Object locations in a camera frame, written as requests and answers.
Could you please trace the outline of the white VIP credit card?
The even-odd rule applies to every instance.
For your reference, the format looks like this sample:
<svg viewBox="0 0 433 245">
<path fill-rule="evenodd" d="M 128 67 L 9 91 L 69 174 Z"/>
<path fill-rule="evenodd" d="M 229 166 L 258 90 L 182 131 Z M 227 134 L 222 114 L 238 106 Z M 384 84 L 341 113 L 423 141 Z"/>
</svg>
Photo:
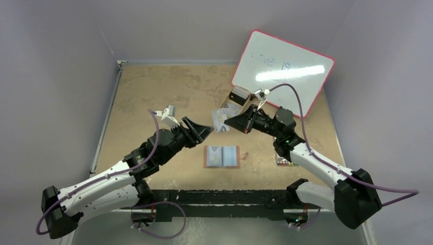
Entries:
<svg viewBox="0 0 433 245">
<path fill-rule="evenodd" d="M 220 167 L 222 165 L 222 148 L 220 146 L 208 146 L 206 150 L 206 166 Z"/>
</svg>

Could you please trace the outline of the stack of credit cards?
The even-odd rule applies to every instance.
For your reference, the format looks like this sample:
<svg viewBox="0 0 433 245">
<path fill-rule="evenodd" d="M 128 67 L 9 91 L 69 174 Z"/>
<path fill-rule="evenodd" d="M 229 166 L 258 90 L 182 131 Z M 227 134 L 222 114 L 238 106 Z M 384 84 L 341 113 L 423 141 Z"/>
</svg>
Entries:
<svg viewBox="0 0 433 245">
<path fill-rule="evenodd" d="M 229 92 L 229 100 L 241 106 L 245 105 L 250 97 L 250 91 L 240 86 L 234 86 Z"/>
</svg>

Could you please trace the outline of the pink leather card holder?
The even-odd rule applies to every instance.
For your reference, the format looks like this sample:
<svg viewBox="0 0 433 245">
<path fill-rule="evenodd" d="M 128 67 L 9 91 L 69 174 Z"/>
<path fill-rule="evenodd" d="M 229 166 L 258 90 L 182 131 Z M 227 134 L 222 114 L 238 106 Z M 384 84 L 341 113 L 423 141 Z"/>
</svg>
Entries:
<svg viewBox="0 0 433 245">
<path fill-rule="evenodd" d="M 206 166 L 206 150 L 208 146 L 211 145 L 204 146 L 204 159 L 203 159 L 204 168 L 226 168 L 226 169 L 240 168 L 241 161 L 245 160 L 249 156 L 249 152 L 247 151 L 241 152 L 240 147 L 238 145 L 220 146 L 222 148 L 223 165 L 220 167 L 208 167 Z"/>
</svg>

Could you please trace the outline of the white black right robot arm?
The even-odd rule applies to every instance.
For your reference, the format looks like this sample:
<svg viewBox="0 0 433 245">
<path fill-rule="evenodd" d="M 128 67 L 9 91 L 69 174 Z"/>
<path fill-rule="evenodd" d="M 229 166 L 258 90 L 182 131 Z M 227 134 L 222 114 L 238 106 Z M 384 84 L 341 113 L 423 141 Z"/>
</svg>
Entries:
<svg viewBox="0 0 433 245">
<path fill-rule="evenodd" d="M 242 133 L 258 130 L 274 138 L 273 147 L 278 156 L 294 163 L 321 180 L 325 186 L 307 179 L 299 179 L 287 187 L 286 200 L 294 208 L 313 204 L 334 212 L 350 229 L 382 209 L 373 181 L 363 169 L 353 171 L 319 154 L 296 132 L 292 111 L 278 108 L 273 117 L 256 105 L 243 113 L 226 119 L 224 123 Z"/>
</svg>

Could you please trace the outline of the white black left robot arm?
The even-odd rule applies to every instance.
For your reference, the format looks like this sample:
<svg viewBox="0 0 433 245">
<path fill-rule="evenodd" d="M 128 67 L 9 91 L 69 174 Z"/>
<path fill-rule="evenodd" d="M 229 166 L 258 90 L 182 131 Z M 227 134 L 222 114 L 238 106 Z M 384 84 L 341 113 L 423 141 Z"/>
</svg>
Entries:
<svg viewBox="0 0 433 245">
<path fill-rule="evenodd" d="M 42 191 L 42 217 L 38 235 L 61 238 L 74 231 L 80 221 L 98 211 L 136 205 L 148 208 L 152 195 L 144 178 L 159 171 L 183 148 L 194 148 L 214 131 L 188 117 L 171 129 L 156 127 L 155 133 L 109 169 L 70 187 L 49 186 Z"/>
</svg>

